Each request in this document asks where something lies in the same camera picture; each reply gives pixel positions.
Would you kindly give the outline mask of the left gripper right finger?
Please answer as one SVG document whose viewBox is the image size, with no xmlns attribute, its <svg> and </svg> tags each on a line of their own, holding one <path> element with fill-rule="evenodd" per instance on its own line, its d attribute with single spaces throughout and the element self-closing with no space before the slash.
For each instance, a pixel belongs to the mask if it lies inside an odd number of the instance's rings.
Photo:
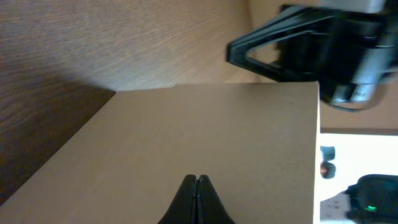
<svg viewBox="0 0 398 224">
<path fill-rule="evenodd" d="M 197 223 L 235 224 L 207 175 L 201 175 L 197 183 Z"/>
</svg>

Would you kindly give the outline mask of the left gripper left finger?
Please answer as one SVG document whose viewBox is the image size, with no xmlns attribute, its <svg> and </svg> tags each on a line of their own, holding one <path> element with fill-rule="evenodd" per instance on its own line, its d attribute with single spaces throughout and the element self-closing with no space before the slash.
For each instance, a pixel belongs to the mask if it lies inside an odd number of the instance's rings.
<svg viewBox="0 0 398 224">
<path fill-rule="evenodd" d="M 186 175 L 169 208 L 158 224 L 194 224 L 197 206 L 197 178 Z"/>
</svg>

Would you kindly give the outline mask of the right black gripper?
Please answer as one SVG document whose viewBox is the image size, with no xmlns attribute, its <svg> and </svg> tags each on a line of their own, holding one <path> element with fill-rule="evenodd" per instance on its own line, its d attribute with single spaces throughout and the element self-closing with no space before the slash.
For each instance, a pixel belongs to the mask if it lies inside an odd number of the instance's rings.
<svg viewBox="0 0 398 224">
<path fill-rule="evenodd" d="M 303 76 L 316 79 L 322 100 L 333 105 L 367 102 L 397 72 L 397 9 L 374 15 L 345 12 L 309 33 L 329 18 L 326 9 L 289 6 L 228 43 L 226 61 L 277 82 L 303 82 Z M 274 42 L 279 42 L 278 64 L 300 75 L 248 57 Z"/>
</svg>

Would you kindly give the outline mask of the brown cardboard box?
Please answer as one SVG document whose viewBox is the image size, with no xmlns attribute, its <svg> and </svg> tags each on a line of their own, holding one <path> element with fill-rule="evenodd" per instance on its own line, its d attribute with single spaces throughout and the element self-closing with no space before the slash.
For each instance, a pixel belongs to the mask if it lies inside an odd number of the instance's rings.
<svg viewBox="0 0 398 224">
<path fill-rule="evenodd" d="M 318 84 L 115 94 L 1 206 L 2 223 L 157 223 L 209 176 L 236 223 L 318 223 Z"/>
</svg>

